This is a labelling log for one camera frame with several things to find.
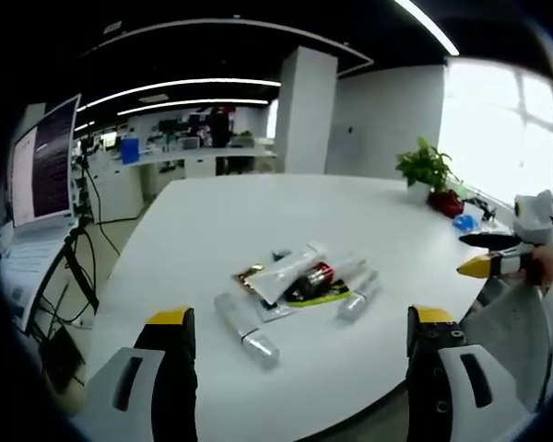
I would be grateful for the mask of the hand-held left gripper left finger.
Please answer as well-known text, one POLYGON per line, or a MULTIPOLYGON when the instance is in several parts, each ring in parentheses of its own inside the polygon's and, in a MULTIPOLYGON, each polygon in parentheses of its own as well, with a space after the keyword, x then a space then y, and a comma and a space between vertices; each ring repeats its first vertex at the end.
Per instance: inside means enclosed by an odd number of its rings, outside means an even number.
POLYGON ((196 441, 194 309, 156 313, 88 381, 87 441, 196 441))

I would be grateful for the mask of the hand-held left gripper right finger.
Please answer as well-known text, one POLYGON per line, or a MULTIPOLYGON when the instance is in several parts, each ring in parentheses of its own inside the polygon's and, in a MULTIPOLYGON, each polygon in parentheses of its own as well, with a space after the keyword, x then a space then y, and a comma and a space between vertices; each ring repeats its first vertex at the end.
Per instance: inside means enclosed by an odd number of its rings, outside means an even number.
POLYGON ((533 416, 514 377, 441 308, 407 310, 409 441, 508 441, 533 416))

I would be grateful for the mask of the person's right hand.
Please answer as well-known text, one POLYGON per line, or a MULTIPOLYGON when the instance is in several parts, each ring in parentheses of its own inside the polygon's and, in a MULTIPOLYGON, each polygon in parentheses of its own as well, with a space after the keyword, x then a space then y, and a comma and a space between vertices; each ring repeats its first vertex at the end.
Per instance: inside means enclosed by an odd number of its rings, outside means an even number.
POLYGON ((553 285, 553 245, 536 247, 531 253, 530 263, 520 271, 520 276, 547 292, 553 285))

